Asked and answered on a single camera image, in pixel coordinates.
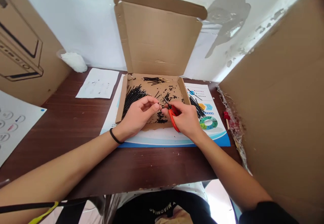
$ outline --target person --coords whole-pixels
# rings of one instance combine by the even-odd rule
[[[181,114],[174,122],[182,134],[202,151],[231,199],[242,210],[240,223],[297,223],[263,187],[228,156],[200,127],[195,106],[169,102]],[[19,177],[0,189],[0,206],[62,201],[101,160],[135,136],[158,110],[168,109],[146,96],[134,102],[124,119],[111,130],[84,145]],[[48,209],[0,214],[0,223],[28,223]],[[113,223],[215,223],[208,203],[199,194],[164,190],[138,195],[117,209]]]

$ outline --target instruction sheet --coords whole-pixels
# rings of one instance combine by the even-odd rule
[[[110,99],[118,74],[118,71],[92,68],[76,98]]]
[[[108,115],[101,129],[100,134],[109,131],[110,128],[116,126],[115,119],[120,101],[120,93],[122,90],[121,77],[114,99],[111,103]],[[200,120],[200,126],[207,135],[219,146],[230,146],[230,140],[227,135],[223,122],[218,114],[213,98],[207,85],[185,83],[190,90],[191,96],[194,94],[201,98],[197,101],[205,108],[206,116]],[[121,148],[137,148],[137,147],[195,147],[196,145],[182,133],[178,133],[174,128],[151,129],[140,131],[136,136],[129,138],[119,147]]]
[[[0,167],[46,112],[0,91]]]

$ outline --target hand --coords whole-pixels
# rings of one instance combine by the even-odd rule
[[[112,132],[120,142],[123,142],[135,136],[150,117],[161,109],[158,99],[152,96],[143,97],[131,104],[124,119],[113,128]]]
[[[195,106],[186,105],[179,100],[172,100],[169,102],[169,104],[181,111],[179,116],[173,116],[174,122],[181,133],[192,141],[194,141],[195,137],[199,137],[201,133],[204,133],[200,127],[197,109]],[[163,108],[161,112],[168,118],[169,121],[171,121],[168,108]]]

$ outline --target forearm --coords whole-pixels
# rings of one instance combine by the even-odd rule
[[[61,201],[118,144],[107,132],[21,176],[0,189],[0,206]],[[1,214],[6,223],[26,223],[43,209]]]
[[[242,210],[255,209],[261,201],[272,201],[264,188],[205,132],[193,140],[205,155],[229,196]]]

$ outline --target person's left hand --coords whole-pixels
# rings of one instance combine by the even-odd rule
[[[152,96],[143,97],[131,104],[124,119],[113,128],[112,132],[120,142],[124,142],[135,136],[150,117],[161,109],[158,99]]]

